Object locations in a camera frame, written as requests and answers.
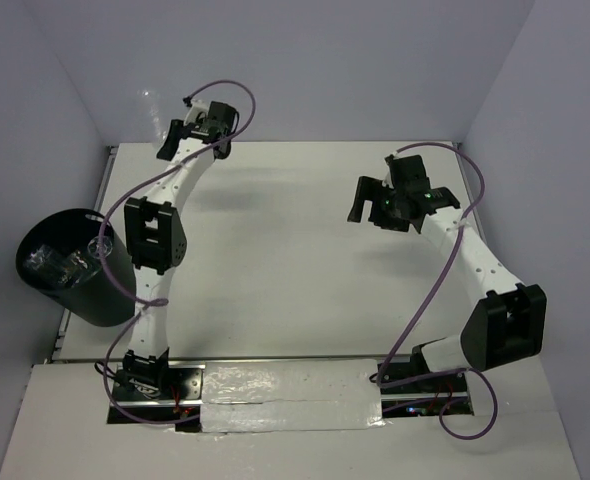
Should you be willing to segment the clear bottle blue cap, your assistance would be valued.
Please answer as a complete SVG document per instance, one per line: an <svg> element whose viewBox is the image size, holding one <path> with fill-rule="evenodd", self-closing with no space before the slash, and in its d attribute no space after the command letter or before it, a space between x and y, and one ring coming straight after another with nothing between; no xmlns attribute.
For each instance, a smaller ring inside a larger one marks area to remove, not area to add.
<svg viewBox="0 0 590 480"><path fill-rule="evenodd" d="M112 253L112 250L113 241L108 236L104 236L102 238L96 236L89 241L86 247L87 254L91 259L96 261L99 261L101 257L107 258Z"/></svg>

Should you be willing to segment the clear bottle blue label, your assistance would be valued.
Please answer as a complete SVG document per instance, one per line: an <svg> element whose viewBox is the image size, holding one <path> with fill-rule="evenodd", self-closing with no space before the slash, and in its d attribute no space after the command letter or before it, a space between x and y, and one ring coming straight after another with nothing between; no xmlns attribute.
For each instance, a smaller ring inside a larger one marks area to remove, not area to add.
<svg viewBox="0 0 590 480"><path fill-rule="evenodd" d="M95 263L81 250L72 252L61 265L60 288L72 288L84 283L95 273Z"/></svg>

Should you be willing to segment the clear bottle white cap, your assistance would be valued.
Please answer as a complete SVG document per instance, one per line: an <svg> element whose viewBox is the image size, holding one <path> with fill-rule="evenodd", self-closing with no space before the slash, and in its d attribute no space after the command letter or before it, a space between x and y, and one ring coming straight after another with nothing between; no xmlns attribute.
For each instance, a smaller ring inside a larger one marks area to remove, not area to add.
<svg viewBox="0 0 590 480"><path fill-rule="evenodd" d="M62 283L67 277L65 258L48 245L41 245L30 253L23 267L31 275L51 284Z"/></svg>

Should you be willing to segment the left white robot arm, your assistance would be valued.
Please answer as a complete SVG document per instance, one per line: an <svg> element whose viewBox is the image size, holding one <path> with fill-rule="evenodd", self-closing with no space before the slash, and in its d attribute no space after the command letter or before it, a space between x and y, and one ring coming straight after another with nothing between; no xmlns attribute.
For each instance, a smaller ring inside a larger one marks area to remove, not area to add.
<svg viewBox="0 0 590 480"><path fill-rule="evenodd" d="M159 398L172 382L168 371L169 342L166 319L167 299L176 268L187 251L181 212L197 181L215 160L230 154L223 143L194 159L183 160L201 148L234 133L239 115L200 113L187 124L171 122L169 138L158 157L169 162L165 176L151 184L142 196L131 196L124 206L127 250L135 267L136 295L144 301L137 308L137 320L117 377L129 389L148 398Z"/></svg>

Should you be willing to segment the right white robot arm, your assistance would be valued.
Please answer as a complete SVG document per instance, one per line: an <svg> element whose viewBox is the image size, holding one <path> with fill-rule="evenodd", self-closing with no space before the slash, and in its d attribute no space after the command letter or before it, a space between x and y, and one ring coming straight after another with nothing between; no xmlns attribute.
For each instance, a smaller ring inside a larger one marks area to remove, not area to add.
<svg viewBox="0 0 590 480"><path fill-rule="evenodd" d="M413 348L409 376L417 389L433 390L445 372L485 372L540 354L546 294L539 285L524 284L503 266L469 225L466 210L448 188L433 188L427 178L395 183L390 178L362 176L349 221L360 222L366 205L371 207L369 222L397 232L415 229L446 259L398 345L419 324L449 273L464 281L472 305L469 318L457 333Z"/></svg>

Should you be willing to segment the black cylindrical bin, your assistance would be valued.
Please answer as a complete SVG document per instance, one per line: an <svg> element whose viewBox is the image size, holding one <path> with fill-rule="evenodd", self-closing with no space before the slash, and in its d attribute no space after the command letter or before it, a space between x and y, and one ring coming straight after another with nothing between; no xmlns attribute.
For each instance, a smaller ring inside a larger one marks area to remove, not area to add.
<svg viewBox="0 0 590 480"><path fill-rule="evenodd" d="M76 250L88 255L86 247L90 240L98 236L102 220L102 214L84 208L63 210L48 216L22 239L16 252L16 271L28 286L87 323L98 327L112 327L128 321L134 315L135 303L113 285L100 260L92 259L95 273L84 283L72 288L60 288L58 284L44 282L23 267L24 260L41 245L52 247L64 258ZM112 253L106 258L109 270L119 284L134 293L135 274L124 243L111 225L106 226L104 236L113 241Z"/></svg>

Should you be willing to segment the silver taped cover plate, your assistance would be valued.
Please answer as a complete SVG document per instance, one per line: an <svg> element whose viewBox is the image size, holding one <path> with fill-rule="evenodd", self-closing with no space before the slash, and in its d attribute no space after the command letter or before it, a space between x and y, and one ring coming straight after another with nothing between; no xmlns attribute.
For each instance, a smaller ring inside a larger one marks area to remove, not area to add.
<svg viewBox="0 0 590 480"><path fill-rule="evenodd" d="M381 427L370 359L209 363L200 423L207 433L342 431Z"/></svg>

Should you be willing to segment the metal base rail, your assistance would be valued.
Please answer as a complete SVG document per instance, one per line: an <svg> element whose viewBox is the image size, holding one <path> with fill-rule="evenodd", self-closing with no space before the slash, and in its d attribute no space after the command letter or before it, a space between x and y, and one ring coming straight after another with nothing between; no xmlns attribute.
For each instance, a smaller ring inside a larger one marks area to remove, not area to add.
<svg viewBox="0 0 590 480"><path fill-rule="evenodd" d="M195 431L201 426L199 414L205 392L206 365L192 363L166 364L160 370L157 388L134 380L120 368L116 371L102 361L94 364L97 373L106 378L111 388L109 421L112 423L172 422L182 429ZM418 373L411 361L389 365L384 382L410 379L403 385L382 387L382 416L403 418L437 416L439 413L472 413L468 385L462 372L429 378Z"/></svg>

